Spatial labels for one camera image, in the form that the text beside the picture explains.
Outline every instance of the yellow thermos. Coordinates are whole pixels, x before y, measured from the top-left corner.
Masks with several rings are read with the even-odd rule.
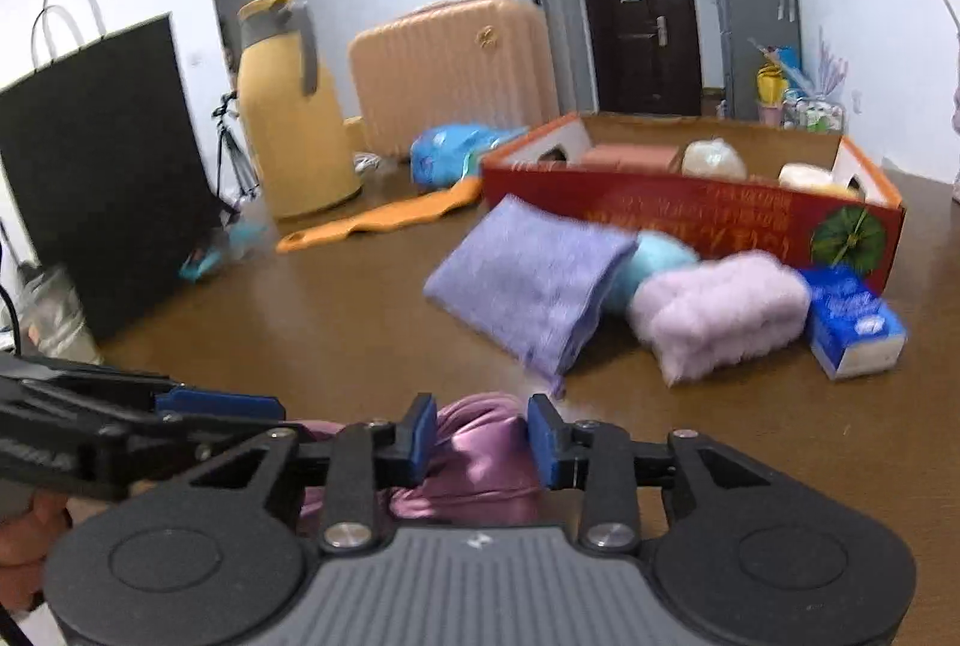
[[[240,116],[277,219],[337,205],[360,189],[333,75],[317,58],[306,5],[255,0],[238,13]]]

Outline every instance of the folded pink towel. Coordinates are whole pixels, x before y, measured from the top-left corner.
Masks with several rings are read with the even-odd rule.
[[[427,477],[415,489],[393,489],[385,499],[397,518],[434,518],[454,524],[526,524],[539,507],[539,478],[527,443],[524,404],[512,395],[474,395],[440,409],[437,444]],[[343,429],[329,421],[301,421],[318,438]],[[323,490],[310,488],[301,531],[312,531]]]
[[[803,333],[809,306],[800,274],[754,250],[654,275],[627,319],[672,386],[784,347]]]

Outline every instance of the pink satin cloth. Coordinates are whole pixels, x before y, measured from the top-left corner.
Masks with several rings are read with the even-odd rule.
[[[317,438],[343,429],[329,421],[299,422]],[[437,443],[427,477],[414,489],[386,492],[384,504],[401,519],[430,518],[485,526],[536,521],[539,479],[527,443],[524,405],[512,395],[474,395],[440,409]],[[301,531],[311,531],[323,488],[306,491]]]

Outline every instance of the dark brown door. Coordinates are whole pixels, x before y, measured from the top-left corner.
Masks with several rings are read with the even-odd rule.
[[[601,110],[699,115],[693,0],[587,0]]]

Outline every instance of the wet wipes package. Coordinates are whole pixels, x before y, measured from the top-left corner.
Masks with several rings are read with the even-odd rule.
[[[800,272],[810,286],[810,348],[830,378],[852,378],[896,365],[906,330],[886,302],[849,268]]]

